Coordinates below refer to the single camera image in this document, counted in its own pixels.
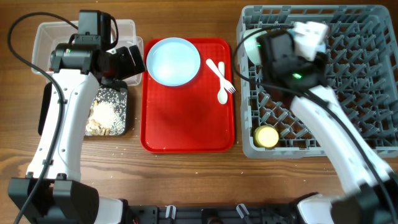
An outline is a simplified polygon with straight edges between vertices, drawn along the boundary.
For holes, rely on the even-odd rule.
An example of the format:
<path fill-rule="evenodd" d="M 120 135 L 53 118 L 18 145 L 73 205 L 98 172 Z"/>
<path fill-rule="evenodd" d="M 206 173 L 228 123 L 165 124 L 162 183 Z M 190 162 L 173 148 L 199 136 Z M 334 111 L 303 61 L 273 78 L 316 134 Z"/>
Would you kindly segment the green bowl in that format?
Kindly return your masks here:
<path fill-rule="evenodd" d="M 259 49 L 258 49 L 259 44 L 258 44 L 256 38 L 259 37 L 260 35 L 264 35 L 266 33 L 267 32 L 264 30 L 255 35 L 250 36 L 250 38 L 248 38 L 244 41 L 244 49 L 246 51 L 246 54 L 248 55 L 249 60 L 255 65 L 261 64 L 261 57 L 260 57 Z"/>

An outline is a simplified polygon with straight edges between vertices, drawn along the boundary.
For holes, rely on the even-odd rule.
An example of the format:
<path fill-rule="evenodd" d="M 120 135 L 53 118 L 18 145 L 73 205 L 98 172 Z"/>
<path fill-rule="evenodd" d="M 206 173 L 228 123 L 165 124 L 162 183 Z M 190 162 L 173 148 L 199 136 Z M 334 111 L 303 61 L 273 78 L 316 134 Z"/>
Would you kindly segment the yellow plastic cup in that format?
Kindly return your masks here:
<path fill-rule="evenodd" d="M 273 148 L 279 142 L 279 133 L 272 126 L 260 126 L 254 130 L 253 139 L 257 147 Z"/>

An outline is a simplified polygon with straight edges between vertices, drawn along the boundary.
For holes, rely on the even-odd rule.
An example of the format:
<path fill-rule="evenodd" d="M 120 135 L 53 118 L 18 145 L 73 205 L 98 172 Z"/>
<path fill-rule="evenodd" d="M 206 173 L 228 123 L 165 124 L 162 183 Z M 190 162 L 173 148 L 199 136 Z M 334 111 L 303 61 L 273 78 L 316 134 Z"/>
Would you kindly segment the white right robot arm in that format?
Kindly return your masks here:
<path fill-rule="evenodd" d="M 297 202 L 302 223 L 396 223 L 397 174 L 366 143 L 327 84 L 329 28 L 296 22 L 251 32 L 262 65 L 262 86 L 313 134 L 332 163 L 344 195 L 307 196 Z"/>

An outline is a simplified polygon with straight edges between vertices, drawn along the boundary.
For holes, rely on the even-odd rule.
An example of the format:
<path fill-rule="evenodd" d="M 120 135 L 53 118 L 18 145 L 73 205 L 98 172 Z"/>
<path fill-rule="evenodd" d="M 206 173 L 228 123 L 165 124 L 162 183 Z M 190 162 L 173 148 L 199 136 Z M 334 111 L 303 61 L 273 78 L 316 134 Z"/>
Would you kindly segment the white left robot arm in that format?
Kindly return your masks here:
<path fill-rule="evenodd" d="M 86 122 L 99 88 L 126 92 L 125 79 L 146 70 L 139 48 L 118 47 L 113 16 L 82 10 L 76 32 L 58 44 L 40 114 L 41 139 L 25 177 L 12 178 L 11 200 L 18 218 L 31 223 L 137 223 L 127 200 L 100 197 L 82 184 L 80 157 Z"/>

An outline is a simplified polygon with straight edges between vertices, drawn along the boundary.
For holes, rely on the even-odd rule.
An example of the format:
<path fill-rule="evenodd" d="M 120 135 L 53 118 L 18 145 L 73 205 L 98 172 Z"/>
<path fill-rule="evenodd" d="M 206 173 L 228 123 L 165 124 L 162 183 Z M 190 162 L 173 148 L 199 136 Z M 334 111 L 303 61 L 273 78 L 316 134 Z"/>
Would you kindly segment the grey dishwasher rack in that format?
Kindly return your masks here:
<path fill-rule="evenodd" d="M 380 157 L 397 156 L 397 37 L 381 5 L 252 5 L 241 11 L 236 38 L 247 30 L 294 22 L 327 24 L 326 77 L 343 111 Z M 298 159 L 324 152 L 305 125 L 259 85 L 257 65 L 238 50 L 243 152 L 251 159 Z M 273 148 L 257 147 L 254 130 L 272 126 Z"/>

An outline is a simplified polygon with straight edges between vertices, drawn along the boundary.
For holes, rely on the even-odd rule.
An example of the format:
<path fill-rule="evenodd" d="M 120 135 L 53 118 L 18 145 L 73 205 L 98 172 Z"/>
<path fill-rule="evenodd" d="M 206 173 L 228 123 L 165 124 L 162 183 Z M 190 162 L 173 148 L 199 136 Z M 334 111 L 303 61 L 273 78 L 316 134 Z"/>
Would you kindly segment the light blue plate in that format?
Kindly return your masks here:
<path fill-rule="evenodd" d="M 154 44 L 146 58 L 149 75 L 164 86 L 181 86 L 198 73 L 201 58 L 198 49 L 178 37 L 162 39 Z"/>

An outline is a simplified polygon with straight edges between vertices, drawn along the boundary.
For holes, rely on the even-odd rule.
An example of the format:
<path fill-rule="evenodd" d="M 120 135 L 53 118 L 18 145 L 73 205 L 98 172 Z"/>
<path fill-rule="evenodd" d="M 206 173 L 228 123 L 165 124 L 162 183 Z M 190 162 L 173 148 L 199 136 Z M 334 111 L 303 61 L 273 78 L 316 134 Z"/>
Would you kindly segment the red plastic tray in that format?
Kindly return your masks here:
<path fill-rule="evenodd" d="M 140 141 L 154 154 L 224 152 L 235 141 L 233 95 L 219 103 L 219 78 L 205 63 L 208 58 L 224 62 L 225 77 L 232 81 L 231 48 L 217 37 L 189 42 L 201 57 L 193 80 L 171 87 L 157 83 L 149 72 L 142 75 Z"/>

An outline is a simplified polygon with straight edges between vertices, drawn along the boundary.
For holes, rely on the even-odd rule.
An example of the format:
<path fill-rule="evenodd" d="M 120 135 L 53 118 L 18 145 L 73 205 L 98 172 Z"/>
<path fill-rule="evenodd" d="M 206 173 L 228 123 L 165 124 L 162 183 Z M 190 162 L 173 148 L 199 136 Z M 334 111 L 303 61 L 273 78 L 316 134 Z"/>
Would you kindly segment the clear plastic bin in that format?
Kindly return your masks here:
<path fill-rule="evenodd" d="M 67 43 L 70 36 L 77 30 L 66 22 L 44 22 L 38 26 L 34 48 L 32 53 L 32 64 L 44 70 L 49 75 L 51 61 L 50 55 L 58 44 Z M 108 50 L 108 53 L 115 54 L 121 47 L 138 46 L 141 54 L 144 53 L 144 41 L 136 35 L 135 23 L 131 19 L 118 19 L 111 23 L 111 40 L 117 40 L 117 45 Z"/>

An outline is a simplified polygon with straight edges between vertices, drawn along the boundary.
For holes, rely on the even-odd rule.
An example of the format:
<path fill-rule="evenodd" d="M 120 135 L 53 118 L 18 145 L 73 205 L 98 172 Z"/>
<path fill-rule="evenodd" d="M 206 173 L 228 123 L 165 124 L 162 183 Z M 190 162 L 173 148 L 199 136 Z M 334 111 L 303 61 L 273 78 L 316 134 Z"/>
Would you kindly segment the white plastic spoon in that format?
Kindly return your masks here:
<path fill-rule="evenodd" d="M 219 62 L 218 63 L 218 70 L 222 74 L 222 77 L 224 77 L 224 73 L 225 73 L 225 64 L 224 64 L 224 62 Z M 226 104 L 227 101 L 228 101 L 228 93 L 227 93 L 227 91 L 224 88 L 224 84 L 223 84 L 222 80 L 220 80 L 220 90 L 218 92 L 218 101 L 222 105 Z"/>

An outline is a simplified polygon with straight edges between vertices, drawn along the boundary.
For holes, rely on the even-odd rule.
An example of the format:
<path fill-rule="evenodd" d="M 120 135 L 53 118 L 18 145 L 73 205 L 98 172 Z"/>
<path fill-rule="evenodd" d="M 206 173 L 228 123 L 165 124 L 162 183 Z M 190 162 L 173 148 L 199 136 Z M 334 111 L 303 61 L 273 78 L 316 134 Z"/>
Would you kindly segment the white plastic fork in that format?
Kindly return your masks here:
<path fill-rule="evenodd" d="M 210 58 L 206 59 L 206 64 L 214 72 L 214 74 L 219 78 L 222 88 L 224 88 L 228 93 L 234 93 L 236 91 L 233 84 L 230 81 L 228 81 L 227 79 L 225 79 L 224 76 L 222 76 L 222 73 L 220 72 L 218 67 L 215 65 L 214 61 L 212 61 L 212 59 L 210 59 Z"/>

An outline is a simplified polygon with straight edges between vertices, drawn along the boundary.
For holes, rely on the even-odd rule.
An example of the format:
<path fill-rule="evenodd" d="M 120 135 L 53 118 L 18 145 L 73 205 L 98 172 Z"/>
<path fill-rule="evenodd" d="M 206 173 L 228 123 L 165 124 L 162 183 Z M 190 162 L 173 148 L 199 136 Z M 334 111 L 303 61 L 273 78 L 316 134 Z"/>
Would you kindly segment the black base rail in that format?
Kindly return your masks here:
<path fill-rule="evenodd" d="M 130 206 L 120 221 L 111 217 L 102 217 L 99 213 L 95 223 L 130 224 L 185 224 L 185 223 L 305 223 L 293 204 L 275 204 L 263 207 L 247 207 L 239 204 L 235 207 L 176 207 L 168 205 Z"/>

